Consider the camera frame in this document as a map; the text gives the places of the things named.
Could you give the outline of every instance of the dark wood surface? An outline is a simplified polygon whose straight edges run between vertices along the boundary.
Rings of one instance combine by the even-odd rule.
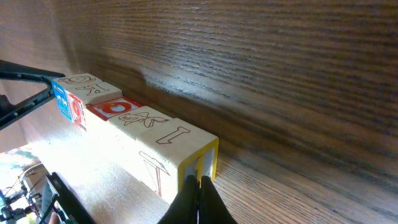
[[[396,1],[2,1],[0,15],[0,59],[92,73],[218,135],[215,185],[239,223],[398,222]],[[24,118],[27,139],[63,156],[46,160],[95,220],[161,217],[116,164],[84,164],[94,149],[56,110]],[[123,200],[125,219],[85,193],[112,178],[127,181],[111,195],[140,199]]]

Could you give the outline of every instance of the yellow border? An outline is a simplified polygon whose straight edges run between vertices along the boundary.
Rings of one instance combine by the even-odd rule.
[[[217,137],[216,139],[212,140],[212,142],[207,144],[205,147],[197,150],[196,153],[192,154],[191,156],[188,156],[184,161],[182,161],[182,163],[178,167],[178,190],[180,190],[182,188],[182,185],[184,182],[184,168],[188,164],[192,163],[195,159],[198,159],[200,156],[204,155],[212,147],[214,147],[214,160],[213,160],[213,173],[211,174],[211,180],[214,180],[216,178],[219,143],[220,143],[220,140]]]

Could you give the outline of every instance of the blue block face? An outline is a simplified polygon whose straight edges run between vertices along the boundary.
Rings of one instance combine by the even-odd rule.
[[[70,114],[70,107],[68,104],[67,93],[58,83],[51,81],[52,88],[54,89],[55,98],[57,99],[58,108],[61,113],[72,121],[72,115]]]

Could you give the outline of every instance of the red circle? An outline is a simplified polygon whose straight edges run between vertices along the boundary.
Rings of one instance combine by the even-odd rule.
[[[115,108],[117,106],[124,107],[124,110],[122,110],[122,111],[114,111],[114,110],[112,110],[112,108]],[[127,112],[127,111],[131,110],[131,104],[126,103],[126,102],[107,103],[107,104],[105,104],[102,107],[102,110],[105,113],[109,113],[109,114],[124,113],[124,112]]]
[[[76,115],[76,121],[80,124],[81,123],[81,116],[80,116],[80,107],[76,101],[72,102],[73,112]]]

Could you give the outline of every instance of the wooden table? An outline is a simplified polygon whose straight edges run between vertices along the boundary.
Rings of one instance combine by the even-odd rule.
[[[0,59],[92,73],[218,135],[215,185],[239,223],[397,223],[397,14],[376,0],[2,1]],[[39,89],[6,84],[15,99]],[[166,211],[54,101],[21,123],[97,223]]]

